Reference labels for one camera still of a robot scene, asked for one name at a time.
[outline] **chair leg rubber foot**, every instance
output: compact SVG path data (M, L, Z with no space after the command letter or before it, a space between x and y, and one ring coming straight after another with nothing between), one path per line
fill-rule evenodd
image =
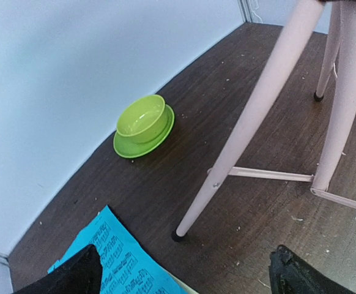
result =
M318 96L317 96L317 92L314 92L314 100L315 100L316 102L321 102L323 99L324 99L323 96L322 96L322 97L318 97Z
M184 236L178 236L177 235L177 230L172 231L171 233L171 239L173 239L175 242L181 242L185 239L186 234Z

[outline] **wooden floor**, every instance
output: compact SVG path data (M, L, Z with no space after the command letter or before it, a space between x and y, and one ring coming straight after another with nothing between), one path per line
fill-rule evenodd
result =
M177 119L156 151L132 162L114 153L113 136L99 146L10 255L14 289L44 276L110 205L159 264L201 294L270 293L269 253L278 244L356 292L356 210L313 196L307 183L229 177L187 241L170 238L279 33L244 24L161 89ZM332 79L325 100L313 102L324 47L325 36L314 34L238 166L315 173L334 92ZM356 120L344 152L330 192L356 199Z

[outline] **green plastic bowl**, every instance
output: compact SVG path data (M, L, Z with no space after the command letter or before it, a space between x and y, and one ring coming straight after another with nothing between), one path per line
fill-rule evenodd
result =
M155 139L167 126L166 103L162 96L149 95L131 104L117 122L117 133L133 143Z

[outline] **blue paper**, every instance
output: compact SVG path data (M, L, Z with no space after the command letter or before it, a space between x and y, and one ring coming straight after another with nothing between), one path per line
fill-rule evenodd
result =
M185 294L150 258L106 206L76 237L52 272L88 244L94 244L103 267L101 294Z

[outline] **chair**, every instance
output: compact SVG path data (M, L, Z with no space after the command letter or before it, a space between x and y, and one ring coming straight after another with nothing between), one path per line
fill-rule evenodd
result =
M317 0L297 2L223 150L186 215L172 233L175 241L180 241L185 236L228 175L312 182L310 190L314 195L356 209L356 201L327 192L356 114L356 2L341 1L332 4L325 56L314 93L316 101L320 102L324 98L337 54L339 68L332 113L316 174L298 175L234 166L291 74L324 5Z

